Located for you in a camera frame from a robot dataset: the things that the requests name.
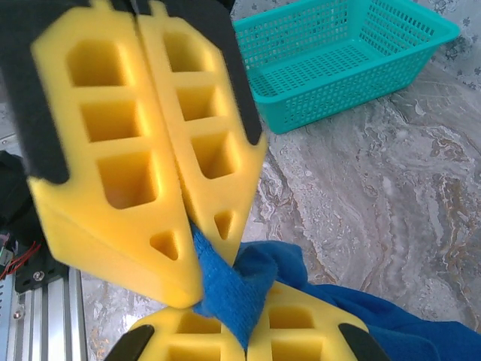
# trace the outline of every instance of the blue towel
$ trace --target blue towel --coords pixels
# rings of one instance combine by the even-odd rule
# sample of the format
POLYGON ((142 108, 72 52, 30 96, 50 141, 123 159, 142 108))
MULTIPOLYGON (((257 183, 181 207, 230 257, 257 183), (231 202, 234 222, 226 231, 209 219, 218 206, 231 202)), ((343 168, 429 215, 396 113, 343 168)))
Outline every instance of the blue towel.
POLYGON ((359 317, 392 361, 481 359, 481 335, 458 322, 422 320, 367 293, 309 284, 298 246, 277 241, 242 244, 229 267, 193 224, 192 234, 204 282, 204 299, 195 311, 221 320, 244 350, 277 279, 359 317))

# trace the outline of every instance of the gray marble countertop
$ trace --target gray marble countertop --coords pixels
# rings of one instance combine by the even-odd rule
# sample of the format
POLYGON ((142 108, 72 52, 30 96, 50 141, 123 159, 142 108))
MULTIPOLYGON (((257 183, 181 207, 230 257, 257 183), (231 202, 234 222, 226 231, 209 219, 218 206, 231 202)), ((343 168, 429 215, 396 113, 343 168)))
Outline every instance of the gray marble countertop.
MULTIPOLYGON (((0 92, 2 148, 18 153, 0 92)), ((245 241, 299 244, 315 283, 481 331, 481 93, 429 65, 269 149, 245 241)), ((89 359, 163 306, 83 275, 89 359)))

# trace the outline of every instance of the metal frame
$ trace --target metal frame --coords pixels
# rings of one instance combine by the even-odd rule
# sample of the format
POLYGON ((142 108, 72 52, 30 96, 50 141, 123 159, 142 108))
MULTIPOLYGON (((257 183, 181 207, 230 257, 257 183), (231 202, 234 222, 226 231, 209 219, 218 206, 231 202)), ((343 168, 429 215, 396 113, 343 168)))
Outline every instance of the metal frame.
POLYGON ((0 361, 87 360, 78 270, 70 268, 67 277, 22 294, 13 291, 12 277, 4 283, 4 295, 11 290, 11 305, 4 308, 5 300, 1 303, 0 361), (2 333, 4 322, 8 322, 7 338, 2 333), (2 339, 8 340, 6 357, 1 354, 2 339))

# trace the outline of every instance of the cloth fold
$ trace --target cloth fold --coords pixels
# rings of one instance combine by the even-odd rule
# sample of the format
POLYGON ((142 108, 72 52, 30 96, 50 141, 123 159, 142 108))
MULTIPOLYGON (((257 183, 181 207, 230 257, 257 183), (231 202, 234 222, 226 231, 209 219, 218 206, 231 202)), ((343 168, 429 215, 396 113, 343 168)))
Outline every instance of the cloth fold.
POLYGON ((301 248, 278 241, 242 244, 230 267, 192 224, 201 265, 204 298, 194 307, 216 317, 244 350, 259 321, 274 280, 359 317, 392 361, 468 361, 481 359, 481 335, 458 322, 431 322, 376 296, 335 285, 312 285, 301 248))

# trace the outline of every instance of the teal plastic basket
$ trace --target teal plastic basket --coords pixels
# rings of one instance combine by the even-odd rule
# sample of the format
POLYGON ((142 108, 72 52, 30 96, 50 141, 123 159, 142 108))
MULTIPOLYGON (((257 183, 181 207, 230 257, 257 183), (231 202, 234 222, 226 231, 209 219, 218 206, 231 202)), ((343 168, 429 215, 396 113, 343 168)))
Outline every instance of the teal plastic basket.
POLYGON ((411 0, 300 0, 234 27, 259 113, 276 133, 408 86, 459 34, 411 0))

